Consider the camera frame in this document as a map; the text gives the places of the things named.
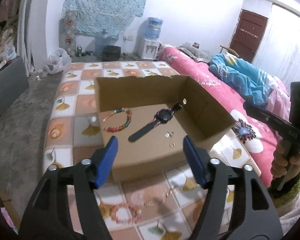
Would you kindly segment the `right hand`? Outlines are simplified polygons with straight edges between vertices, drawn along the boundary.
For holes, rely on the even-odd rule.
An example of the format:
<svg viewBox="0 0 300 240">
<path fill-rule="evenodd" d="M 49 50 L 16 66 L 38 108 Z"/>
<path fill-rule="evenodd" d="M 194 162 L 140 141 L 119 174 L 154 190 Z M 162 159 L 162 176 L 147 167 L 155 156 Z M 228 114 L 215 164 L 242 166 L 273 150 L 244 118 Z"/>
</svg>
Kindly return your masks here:
<svg viewBox="0 0 300 240">
<path fill-rule="evenodd" d="M 300 172 L 300 153 L 296 153 L 287 160 L 284 154 L 284 147 L 282 146 L 282 141 L 277 143 L 276 149 L 273 153 L 274 160 L 271 163 L 270 172 L 273 178 L 280 178 L 282 176 L 286 177 L 287 181 L 295 178 Z M 292 165 L 293 169 L 291 172 L 287 172 L 287 165 Z"/>
</svg>

